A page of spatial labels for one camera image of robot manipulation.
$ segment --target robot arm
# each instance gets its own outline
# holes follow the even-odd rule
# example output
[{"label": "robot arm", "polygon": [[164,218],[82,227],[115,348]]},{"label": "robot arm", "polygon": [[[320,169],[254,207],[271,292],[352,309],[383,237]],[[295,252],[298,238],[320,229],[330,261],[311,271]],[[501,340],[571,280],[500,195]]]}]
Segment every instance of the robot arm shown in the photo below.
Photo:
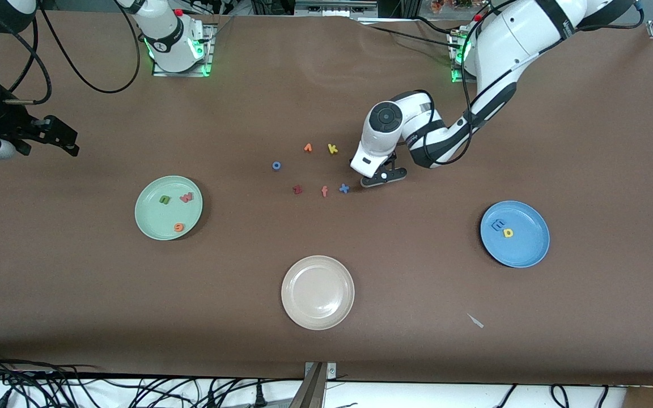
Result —
[{"label": "robot arm", "polygon": [[202,21],[171,10],[168,0],[117,0],[132,14],[145,36],[151,56],[163,70],[188,70],[205,56]]},{"label": "robot arm", "polygon": [[[567,39],[586,16],[608,3],[517,0],[486,20],[485,28],[478,27],[482,30],[470,37],[471,47],[464,62],[466,68],[474,68],[477,79],[477,97],[471,103],[471,114],[466,111],[446,126],[426,91],[401,93],[377,104],[364,122],[362,138],[351,161],[351,167],[364,176],[363,186],[404,178],[406,171],[396,173],[384,169],[386,163],[393,163],[400,138],[417,165],[435,168],[448,164],[471,135],[469,117],[474,134],[508,103],[515,94],[518,79],[531,62]],[[604,20],[613,19],[617,12],[613,10]]]}]

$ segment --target green led light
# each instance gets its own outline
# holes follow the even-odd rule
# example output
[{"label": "green led light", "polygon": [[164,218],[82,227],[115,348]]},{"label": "green led light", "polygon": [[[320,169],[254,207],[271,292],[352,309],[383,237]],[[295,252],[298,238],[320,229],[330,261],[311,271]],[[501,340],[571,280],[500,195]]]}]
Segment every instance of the green led light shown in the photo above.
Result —
[{"label": "green led light", "polygon": [[150,56],[150,59],[154,60],[155,57],[152,56],[152,49],[150,49],[150,44],[148,44],[147,41],[145,41],[145,47],[147,47],[147,54]]},{"label": "green led light", "polygon": [[200,54],[202,54],[202,52],[196,51],[192,41],[188,41],[188,46],[191,47],[191,52],[193,53],[193,57],[200,58]]},{"label": "green led light", "polygon": [[210,67],[211,63],[208,62],[207,64],[204,64],[202,67],[200,67],[200,72],[203,74],[203,77],[210,77]]}]

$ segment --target blue plate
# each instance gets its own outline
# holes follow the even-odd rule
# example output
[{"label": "blue plate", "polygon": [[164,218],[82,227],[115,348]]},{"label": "blue plate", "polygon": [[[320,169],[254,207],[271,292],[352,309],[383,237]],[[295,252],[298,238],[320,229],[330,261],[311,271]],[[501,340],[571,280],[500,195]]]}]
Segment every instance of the blue plate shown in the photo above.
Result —
[{"label": "blue plate", "polygon": [[549,227],[533,207],[519,201],[501,201],[490,207],[480,222],[485,249],[503,265],[528,268],[549,252]]}]

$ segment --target white floor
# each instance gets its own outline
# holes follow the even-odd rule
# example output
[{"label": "white floor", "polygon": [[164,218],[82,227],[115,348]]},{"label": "white floor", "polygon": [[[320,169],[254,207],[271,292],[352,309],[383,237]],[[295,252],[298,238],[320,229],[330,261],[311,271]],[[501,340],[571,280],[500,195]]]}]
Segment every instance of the white floor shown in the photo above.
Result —
[{"label": "white floor", "polygon": [[[168,390],[183,380],[173,380],[158,387],[160,390]],[[118,383],[138,385],[138,380],[117,380]],[[217,380],[218,383],[225,383],[225,380]],[[250,383],[251,380],[244,380],[242,383]],[[202,396],[207,393],[210,380],[198,380],[198,387]],[[292,398],[300,385],[300,381],[272,382],[264,384],[264,397],[267,401],[285,400]],[[8,387],[0,382],[0,397]],[[105,382],[94,382],[87,385],[93,398],[101,408],[127,408],[135,397],[136,390],[122,389],[107,385]],[[324,408],[338,408],[341,406],[354,405],[355,408],[385,408],[390,406],[399,407],[450,407],[450,408],[494,408],[499,405],[503,396],[510,388],[510,385],[464,385],[464,384],[419,384],[419,383],[393,383],[393,382],[329,382],[327,384],[326,400]],[[569,398],[570,406],[573,408],[597,408],[599,398],[603,392],[601,387],[591,386],[568,386],[565,387]],[[80,408],[94,406],[81,390],[74,388],[75,397]],[[197,395],[196,385],[190,382],[182,389],[179,388],[173,393],[184,397],[191,397],[193,400]],[[609,390],[603,408],[619,408],[624,401],[625,388],[612,387]],[[42,402],[41,397],[32,392],[31,396]],[[158,396],[151,395],[137,404],[147,406],[148,403],[156,400]],[[223,408],[236,405],[248,405],[254,403],[256,388],[249,387],[226,397]],[[158,408],[181,408],[181,402],[171,398],[161,401],[156,405]],[[547,385],[519,385],[511,395],[506,408],[529,408],[531,406],[547,406],[559,408],[552,400]],[[13,394],[10,398],[8,408],[26,408],[24,398]]]}]

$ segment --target beige plate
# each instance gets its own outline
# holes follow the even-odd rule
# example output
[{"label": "beige plate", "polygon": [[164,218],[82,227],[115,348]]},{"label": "beige plate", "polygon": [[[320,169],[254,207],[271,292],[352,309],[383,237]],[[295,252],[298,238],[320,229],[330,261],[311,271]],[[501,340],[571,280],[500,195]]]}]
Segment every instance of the beige plate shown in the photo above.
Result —
[{"label": "beige plate", "polygon": [[282,303],[287,315],[302,328],[333,328],[352,309],[352,276],[334,258],[307,256],[294,263],[283,279]]}]

